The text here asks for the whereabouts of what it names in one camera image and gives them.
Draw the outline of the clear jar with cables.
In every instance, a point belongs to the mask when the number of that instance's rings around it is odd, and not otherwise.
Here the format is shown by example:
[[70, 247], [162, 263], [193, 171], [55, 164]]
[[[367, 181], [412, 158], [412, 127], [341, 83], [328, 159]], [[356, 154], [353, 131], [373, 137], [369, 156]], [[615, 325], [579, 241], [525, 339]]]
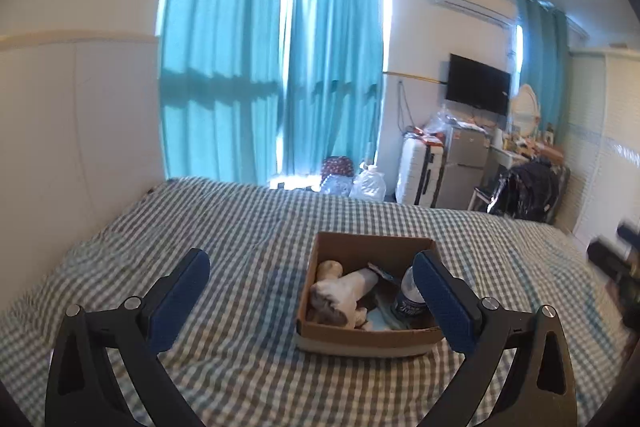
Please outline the clear jar with cables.
[[414, 281], [412, 268], [408, 268], [402, 277], [392, 311], [396, 317], [407, 320], [423, 317], [428, 311], [427, 304]]

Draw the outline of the white towel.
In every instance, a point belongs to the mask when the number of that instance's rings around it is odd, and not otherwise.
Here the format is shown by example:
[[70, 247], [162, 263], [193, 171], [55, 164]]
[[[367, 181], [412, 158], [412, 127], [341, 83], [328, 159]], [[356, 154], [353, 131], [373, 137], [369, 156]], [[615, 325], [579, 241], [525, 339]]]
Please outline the white towel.
[[358, 307], [378, 283], [378, 276], [368, 268], [350, 272], [334, 280], [323, 280], [311, 286], [309, 303], [314, 319], [322, 325], [356, 329], [367, 318], [367, 311]]

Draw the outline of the white plush toy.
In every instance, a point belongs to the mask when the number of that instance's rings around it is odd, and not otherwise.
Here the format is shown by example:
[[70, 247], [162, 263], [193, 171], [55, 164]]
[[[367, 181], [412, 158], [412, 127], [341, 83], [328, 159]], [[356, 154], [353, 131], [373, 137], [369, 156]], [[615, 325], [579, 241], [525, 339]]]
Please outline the white plush toy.
[[337, 280], [343, 276], [344, 269], [340, 262], [335, 260], [326, 260], [318, 264], [316, 271], [316, 281]]

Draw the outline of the blue snack packet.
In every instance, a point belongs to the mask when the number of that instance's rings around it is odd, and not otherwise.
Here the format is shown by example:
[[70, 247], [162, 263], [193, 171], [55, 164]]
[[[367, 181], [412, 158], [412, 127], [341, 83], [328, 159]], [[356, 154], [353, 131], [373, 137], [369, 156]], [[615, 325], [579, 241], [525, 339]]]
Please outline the blue snack packet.
[[388, 273], [387, 271], [381, 269], [377, 265], [374, 265], [373, 263], [369, 262], [368, 268], [373, 272], [375, 272], [376, 274], [378, 274], [378, 276], [381, 277], [381, 279], [383, 279], [384, 281], [391, 283], [397, 287], [400, 286], [401, 280], [399, 280], [397, 277], [394, 277], [392, 274]]

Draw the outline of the black bag on chair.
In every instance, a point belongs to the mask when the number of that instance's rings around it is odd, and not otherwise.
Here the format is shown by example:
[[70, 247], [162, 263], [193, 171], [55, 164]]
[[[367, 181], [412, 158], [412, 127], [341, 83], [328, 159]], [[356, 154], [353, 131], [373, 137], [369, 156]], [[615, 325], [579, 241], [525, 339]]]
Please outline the black bag on chair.
[[499, 174], [487, 212], [553, 225], [570, 181], [570, 168], [536, 158]]

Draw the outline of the oval vanity mirror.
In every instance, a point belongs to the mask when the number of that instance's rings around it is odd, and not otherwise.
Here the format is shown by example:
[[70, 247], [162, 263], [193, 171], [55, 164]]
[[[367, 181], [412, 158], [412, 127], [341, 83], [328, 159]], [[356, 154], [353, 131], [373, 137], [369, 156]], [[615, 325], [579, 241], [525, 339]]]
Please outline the oval vanity mirror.
[[540, 124], [540, 108], [536, 93], [529, 84], [523, 84], [511, 98], [509, 122], [511, 130], [522, 138], [531, 138]]

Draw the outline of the silver mini fridge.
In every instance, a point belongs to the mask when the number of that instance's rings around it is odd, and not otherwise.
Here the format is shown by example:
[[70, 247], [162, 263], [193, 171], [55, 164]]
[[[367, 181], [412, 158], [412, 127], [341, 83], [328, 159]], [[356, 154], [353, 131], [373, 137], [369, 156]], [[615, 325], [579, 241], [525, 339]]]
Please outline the silver mini fridge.
[[468, 208], [474, 188], [483, 179], [488, 152], [489, 139], [482, 130], [455, 124], [448, 127], [436, 208]]

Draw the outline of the brown cardboard box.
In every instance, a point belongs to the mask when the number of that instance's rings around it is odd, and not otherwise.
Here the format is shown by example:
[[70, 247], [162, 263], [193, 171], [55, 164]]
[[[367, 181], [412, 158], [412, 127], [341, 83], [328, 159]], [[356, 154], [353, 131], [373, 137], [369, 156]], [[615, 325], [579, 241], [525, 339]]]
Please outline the brown cardboard box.
[[314, 238], [303, 289], [299, 294], [295, 342], [300, 350], [358, 358], [405, 358], [425, 355], [442, 340], [442, 331], [431, 317], [419, 321], [418, 329], [368, 332], [343, 329], [307, 320], [309, 291], [316, 281], [318, 265], [335, 260], [346, 272], [365, 267], [369, 262], [394, 277], [402, 277], [420, 251], [437, 251], [428, 237], [375, 236], [319, 232]]

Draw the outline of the white suitcase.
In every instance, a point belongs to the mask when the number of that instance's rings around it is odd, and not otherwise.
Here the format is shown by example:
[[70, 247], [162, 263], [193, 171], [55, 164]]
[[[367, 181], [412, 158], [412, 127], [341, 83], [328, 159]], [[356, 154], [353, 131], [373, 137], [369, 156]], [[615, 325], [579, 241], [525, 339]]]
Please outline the white suitcase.
[[410, 135], [402, 144], [395, 198], [398, 204], [432, 207], [444, 146], [431, 135]]

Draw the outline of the right teal curtain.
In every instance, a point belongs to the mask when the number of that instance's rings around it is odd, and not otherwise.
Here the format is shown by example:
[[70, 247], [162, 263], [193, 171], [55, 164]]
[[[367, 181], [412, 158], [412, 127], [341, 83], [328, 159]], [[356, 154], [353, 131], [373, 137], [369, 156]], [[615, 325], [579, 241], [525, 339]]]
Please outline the right teal curtain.
[[537, 97], [542, 130], [551, 124], [558, 132], [565, 107], [568, 75], [568, 25], [566, 14], [544, 0], [516, 0], [523, 28], [521, 84]]

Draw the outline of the teal curtain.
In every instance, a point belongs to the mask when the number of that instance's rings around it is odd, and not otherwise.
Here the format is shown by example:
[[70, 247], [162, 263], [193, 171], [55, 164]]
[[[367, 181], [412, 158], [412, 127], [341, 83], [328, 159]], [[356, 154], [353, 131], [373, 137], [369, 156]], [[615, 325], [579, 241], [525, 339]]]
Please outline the teal curtain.
[[266, 185], [378, 148], [385, 0], [164, 0], [169, 176]]
[[516, 0], [523, 28], [521, 84], [537, 97], [542, 130], [551, 124], [558, 132], [565, 107], [568, 75], [568, 25], [566, 14], [544, 0]]

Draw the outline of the clear plastic bag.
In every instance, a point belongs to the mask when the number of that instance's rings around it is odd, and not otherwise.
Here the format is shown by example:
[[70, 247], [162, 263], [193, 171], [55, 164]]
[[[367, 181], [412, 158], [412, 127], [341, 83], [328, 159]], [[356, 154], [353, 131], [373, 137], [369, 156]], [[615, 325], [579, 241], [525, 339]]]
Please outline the clear plastic bag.
[[354, 179], [349, 197], [367, 200], [368, 202], [384, 202], [386, 183], [384, 174], [375, 164], [361, 165], [361, 171]]

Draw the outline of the red patterned bag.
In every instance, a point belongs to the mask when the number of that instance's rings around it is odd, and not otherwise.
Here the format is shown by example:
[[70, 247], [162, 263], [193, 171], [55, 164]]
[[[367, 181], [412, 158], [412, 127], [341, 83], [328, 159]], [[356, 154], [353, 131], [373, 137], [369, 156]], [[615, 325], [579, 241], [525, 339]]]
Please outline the red patterned bag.
[[330, 156], [322, 162], [320, 192], [349, 196], [354, 179], [354, 164], [346, 156]]

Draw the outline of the left teal curtain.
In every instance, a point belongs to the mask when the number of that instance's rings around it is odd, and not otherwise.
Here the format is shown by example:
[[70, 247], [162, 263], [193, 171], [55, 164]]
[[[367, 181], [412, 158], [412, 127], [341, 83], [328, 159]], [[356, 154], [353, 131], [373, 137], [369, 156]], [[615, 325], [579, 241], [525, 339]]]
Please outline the left teal curtain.
[[169, 176], [266, 185], [378, 148], [385, 0], [164, 0]]

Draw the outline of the black wall television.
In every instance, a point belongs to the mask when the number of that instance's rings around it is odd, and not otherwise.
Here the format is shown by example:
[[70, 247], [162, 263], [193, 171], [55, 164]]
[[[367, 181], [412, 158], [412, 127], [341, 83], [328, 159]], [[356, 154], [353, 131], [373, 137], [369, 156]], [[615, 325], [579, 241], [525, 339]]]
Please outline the black wall television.
[[457, 54], [450, 55], [446, 100], [506, 116], [510, 90], [508, 72]]

